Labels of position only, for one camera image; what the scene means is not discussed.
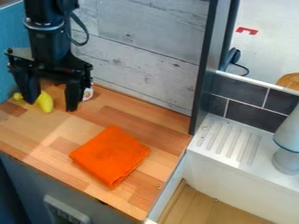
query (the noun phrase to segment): yellow object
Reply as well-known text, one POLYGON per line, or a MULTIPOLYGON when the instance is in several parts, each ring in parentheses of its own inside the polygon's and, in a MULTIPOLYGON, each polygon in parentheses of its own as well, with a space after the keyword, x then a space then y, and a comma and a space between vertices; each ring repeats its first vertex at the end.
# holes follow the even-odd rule
MULTIPOLYGON (((20 93, 15 93, 13 95, 13 99, 15 99, 16 101, 21 101, 23 100, 23 96, 20 93)), ((34 102, 34 104, 40 106, 40 108, 46 113, 50 113, 53 110, 53 99, 44 90, 42 90, 41 94, 34 102)))

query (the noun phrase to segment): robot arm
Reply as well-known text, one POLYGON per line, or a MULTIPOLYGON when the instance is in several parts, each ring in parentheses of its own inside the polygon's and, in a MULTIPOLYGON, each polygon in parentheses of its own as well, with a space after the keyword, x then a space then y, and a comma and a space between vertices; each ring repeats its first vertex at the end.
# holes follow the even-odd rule
POLYGON ((41 93, 40 79, 66 84, 66 111, 74 111, 82 101, 85 89, 92 85, 90 71, 93 69, 91 64, 71 52, 71 43, 83 46, 89 38, 86 26, 73 14, 73 10, 79 8, 78 0, 25 0, 24 5, 24 26, 31 47, 6 50, 9 70, 30 104, 41 93), (71 18, 87 34, 83 43, 71 38, 71 18))

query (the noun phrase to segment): cable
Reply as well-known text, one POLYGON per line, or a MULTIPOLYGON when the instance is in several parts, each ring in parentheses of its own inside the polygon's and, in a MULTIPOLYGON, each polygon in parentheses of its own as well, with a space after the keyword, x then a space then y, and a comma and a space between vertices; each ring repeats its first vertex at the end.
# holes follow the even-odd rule
POLYGON ((75 44, 76 46, 84 46, 85 44, 87 44, 88 40, 89 40, 89 32, 88 32, 88 29, 87 27, 83 24, 83 22, 73 13, 71 12, 69 14, 70 18, 73 19, 73 21, 79 26, 81 27, 81 29, 86 33, 87 35, 87 38, 85 41, 83 42, 78 42, 77 40, 73 39, 70 35, 70 33, 68 33, 68 31, 66 31, 66 36, 71 40, 71 42, 73 44, 75 44))
POLYGON ((246 71, 246 73, 241 74, 240 76, 247 76, 250 73, 250 70, 247 67, 239 65, 239 64, 236 64, 236 63, 232 63, 232 64, 235 65, 235 66, 237 66, 237 67, 241 67, 241 68, 243 68, 246 71))

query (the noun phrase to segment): wood plank wall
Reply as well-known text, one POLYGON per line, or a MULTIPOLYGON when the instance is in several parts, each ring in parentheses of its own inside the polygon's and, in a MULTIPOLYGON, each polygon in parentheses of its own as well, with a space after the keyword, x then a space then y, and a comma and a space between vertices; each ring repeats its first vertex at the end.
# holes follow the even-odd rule
MULTIPOLYGON (((189 115, 209 3, 86 0, 76 11, 92 34, 75 53, 94 82, 189 115)), ((73 35, 84 33, 73 25, 73 35)))

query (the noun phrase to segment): folded cloth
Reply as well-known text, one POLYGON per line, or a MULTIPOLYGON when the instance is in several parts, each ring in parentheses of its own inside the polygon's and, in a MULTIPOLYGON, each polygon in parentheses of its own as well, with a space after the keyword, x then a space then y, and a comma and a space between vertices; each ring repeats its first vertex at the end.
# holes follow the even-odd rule
POLYGON ((115 126, 109 126, 98 136, 70 154, 70 158, 96 176, 110 188, 120 184, 150 153, 115 126))

